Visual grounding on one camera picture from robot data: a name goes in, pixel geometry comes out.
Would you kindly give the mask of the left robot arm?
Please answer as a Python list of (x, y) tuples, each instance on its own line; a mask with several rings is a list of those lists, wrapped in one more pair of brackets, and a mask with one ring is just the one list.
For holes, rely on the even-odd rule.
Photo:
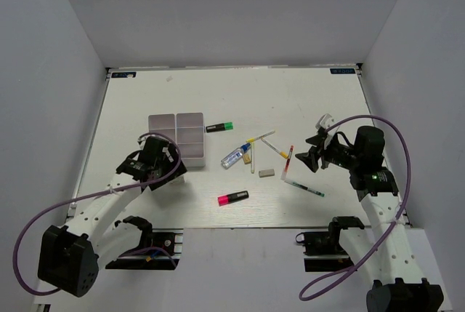
[(116, 167), (101, 195), (64, 225), (45, 230), (38, 278), (82, 297), (109, 263), (125, 254), (150, 251), (152, 223), (126, 214), (126, 208), (144, 191), (154, 191), (186, 171), (180, 149), (171, 138), (159, 133), (141, 136), (139, 150)]

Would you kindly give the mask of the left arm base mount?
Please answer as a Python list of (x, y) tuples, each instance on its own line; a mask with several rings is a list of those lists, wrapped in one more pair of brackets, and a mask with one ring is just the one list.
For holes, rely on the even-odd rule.
[(135, 216), (117, 220), (115, 226), (123, 223), (138, 229), (138, 245), (108, 263), (107, 270), (173, 271), (176, 268), (182, 252), (181, 231), (157, 230), (148, 220)]

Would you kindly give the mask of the white pen orange tip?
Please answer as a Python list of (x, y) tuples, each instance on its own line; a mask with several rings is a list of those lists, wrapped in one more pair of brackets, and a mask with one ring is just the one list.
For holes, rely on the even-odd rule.
[(288, 154), (284, 151), (282, 151), (281, 149), (277, 148), (276, 146), (274, 146), (271, 142), (269, 142), (268, 140), (266, 140), (265, 138), (261, 138), (261, 141), (267, 145), (269, 148), (271, 148), (274, 152), (276, 152), (277, 154), (279, 154), (280, 156), (282, 156), (283, 158), (287, 159), (288, 158)]

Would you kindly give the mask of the white eraser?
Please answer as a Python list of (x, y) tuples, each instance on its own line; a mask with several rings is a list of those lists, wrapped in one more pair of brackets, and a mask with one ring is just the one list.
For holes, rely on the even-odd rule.
[(179, 185), (179, 184), (183, 184), (185, 182), (185, 177), (182, 175), (182, 176), (179, 176), (179, 177), (176, 177), (175, 179), (173, 179), (170, 184), (171, 185)]

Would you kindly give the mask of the blue cap glue bottle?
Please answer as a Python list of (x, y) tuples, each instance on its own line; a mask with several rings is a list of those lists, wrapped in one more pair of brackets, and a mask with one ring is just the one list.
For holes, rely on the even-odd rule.
[(243, 158), (243, 156), (246, 154), (246, 152), (249, 150), (251, 147), (250, 143), (246, 143), (238, 148), (236, 148), (234, 151), (229, 153), (227, 156), (225, 156), (221, 160), (221, 165), (225, 169), (229, 169), (232, 165), (234, 165), (237, 161)]

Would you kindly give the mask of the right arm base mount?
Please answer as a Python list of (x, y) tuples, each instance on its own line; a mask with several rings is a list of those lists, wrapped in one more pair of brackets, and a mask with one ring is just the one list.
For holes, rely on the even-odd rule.
[(301, 232), (295, 242), (304, 247), (304, 269), (308, 273), (336, 272), (354, 265), (339, 243), (342, 230), (364, 230), (362, 221), (355, 216), (334, 217), (325, 231)]

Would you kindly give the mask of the grey eraser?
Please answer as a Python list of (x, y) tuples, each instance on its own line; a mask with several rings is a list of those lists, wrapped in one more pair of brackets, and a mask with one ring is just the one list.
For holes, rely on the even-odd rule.
[(274, 169), (259, 170), (259, 177), (272, 177), (275, 175)]

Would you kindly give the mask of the red pen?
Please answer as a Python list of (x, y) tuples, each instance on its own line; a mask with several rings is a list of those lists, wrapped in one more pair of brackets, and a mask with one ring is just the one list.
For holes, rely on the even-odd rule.
[(284, 168), (284, 173), (285, 174), (287, 174), (287, 172), (288, 172), (288, 168), (289, 168), (289, 164), (291, 162), (293, 152), (294, 152), (294, 145), (291, 145), (289, 153), (288, 153), (288, 158), (286, 159), (286, 165), (285, 165), (285, 168)]

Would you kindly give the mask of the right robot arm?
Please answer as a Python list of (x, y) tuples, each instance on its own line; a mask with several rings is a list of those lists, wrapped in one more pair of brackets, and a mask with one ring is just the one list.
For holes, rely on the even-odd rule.
[(371, 285), (368, 311), (438, 311), (442, 288), (428, 281), (411, 249), (405, 224), (397, 216), (402, 206), (393, 174), (384, 167), (384, 133), (376, 127), (357, 129), (354, 143), (342, 145), (324, 128), (307, 138), (310, 149), (298, 153), (312, 172), (329, 164), (348, 170), (351, 186), (367, 214), (373, 238), (357, 217), (335, 217), (325, 242), (354, 263), (343, 274), (359, 272)]

